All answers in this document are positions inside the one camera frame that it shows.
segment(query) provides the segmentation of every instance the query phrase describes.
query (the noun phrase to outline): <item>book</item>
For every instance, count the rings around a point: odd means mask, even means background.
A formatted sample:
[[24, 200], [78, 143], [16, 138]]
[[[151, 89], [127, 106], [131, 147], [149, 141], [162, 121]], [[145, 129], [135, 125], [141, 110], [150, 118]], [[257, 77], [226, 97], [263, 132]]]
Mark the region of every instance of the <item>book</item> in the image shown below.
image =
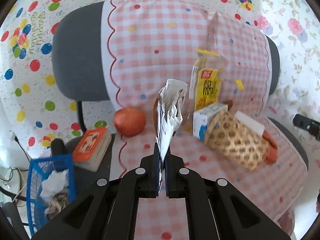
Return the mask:
[[107, 127], [87, 130], [73, 150], [73, 162], [77, 167], [96, 172], [111, 139], [112, 136]]

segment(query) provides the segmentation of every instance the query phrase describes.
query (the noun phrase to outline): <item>orange cloth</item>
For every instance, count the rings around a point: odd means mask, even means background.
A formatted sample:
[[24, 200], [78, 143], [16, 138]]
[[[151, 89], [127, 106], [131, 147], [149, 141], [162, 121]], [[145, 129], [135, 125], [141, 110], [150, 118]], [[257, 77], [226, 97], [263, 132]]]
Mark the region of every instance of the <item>orange cloth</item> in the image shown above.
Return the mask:
[[269, 141], [270, 146], [267, 150], [266, 163], [273, 164], [278, 159], [278, 146], [267, 131], [264, 131], [262, 137]]

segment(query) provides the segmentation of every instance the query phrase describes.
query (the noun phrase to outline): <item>blue dot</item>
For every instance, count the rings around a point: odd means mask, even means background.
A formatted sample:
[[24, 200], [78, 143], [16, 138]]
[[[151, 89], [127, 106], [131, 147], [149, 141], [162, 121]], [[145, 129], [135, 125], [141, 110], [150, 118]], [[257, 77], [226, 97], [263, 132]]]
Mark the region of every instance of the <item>blue dot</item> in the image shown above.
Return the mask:
[[27, 54], [26, 49], [21, 49], [21, 50], [20, 50], [19, 58], [20, 58], [20, 59], [24, 59], [24, 58], [26, 57], [26, 54]]
[[20, 8], [16, 15], [17, 18], [22, 14], [22, 11], [23, 11], [23, 8]]
[[18, 47], [19, 46], [19, 44], [18, 43], [16, 43], [16, 45], [14, 45], [13, 47], [12, 47], [12, 52], [14, 52], [14, 50], [16, 49], [16, 47]]
[[52, 45], [50, 43], [46, 43], [42, 46], [41, 52], [45, 55], [49, 54], [52, 50]]
[[12, 77], [13, 77], [13, 71], [12, 71], [11, 68], [9, 68], [9, 69], [5, 72], [4, 78], [5, 78], [6, 80], [9, 80], [9, 79], [12, 79]]
[[31, 31], [31, 24], [27, 24], [27, 25], [23, 28], [22, 33], [24, 33], [25, 35], [28, 35], [30, 31]]
[[37, 126], [38, 128], [42, 128], [42, 123], [39, 122], [39, 121], [36, 121], [36, 126]]

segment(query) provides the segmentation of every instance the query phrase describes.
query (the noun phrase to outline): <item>yellow strip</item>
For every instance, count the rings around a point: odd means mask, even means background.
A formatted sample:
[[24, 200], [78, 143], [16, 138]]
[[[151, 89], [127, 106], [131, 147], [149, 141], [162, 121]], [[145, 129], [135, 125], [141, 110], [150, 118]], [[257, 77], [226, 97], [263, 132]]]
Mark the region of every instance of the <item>yellow strip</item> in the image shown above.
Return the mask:
[[214, 56], [217, 56], [217, 57], [220, 56], [219, 53], [214, 52], [214, 51], [208, 51], [208, 50], [206, 50], [206, 49], [196, 49], [196, 52], [199, 52], [199, 53], [202, 53], [202, 54], [214, 55]]
[[236, 83], [237, 83], [237, 86], [238, 86], [238, 88], [239, 88], [240, 90], [244, 90], [244, 86], [243, 86], [243, 84], [242, 84], [242, 82], [241, 82], [240, 79], [237, 79], [237, 80], [236, 80]]

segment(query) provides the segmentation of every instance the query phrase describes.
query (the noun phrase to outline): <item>blue plastic bin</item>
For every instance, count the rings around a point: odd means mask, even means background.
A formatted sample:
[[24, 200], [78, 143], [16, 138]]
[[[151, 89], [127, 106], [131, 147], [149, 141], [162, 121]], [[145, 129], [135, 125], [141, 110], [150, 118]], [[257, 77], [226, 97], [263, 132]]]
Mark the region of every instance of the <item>blue plastic bin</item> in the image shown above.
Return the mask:
[[38, 231], [48, 222], [44, 216], [44, 210], [47, 206], [40, 197], [41, 182], [47, 179], [53, 170], [64, 171], [66, 169], [69, 170], [69, 198], [71, 202], [76, 198], [72, 155], [58, 155], [30, 161], [27, 182], [27, 214], [32, 236], [35, 230]]

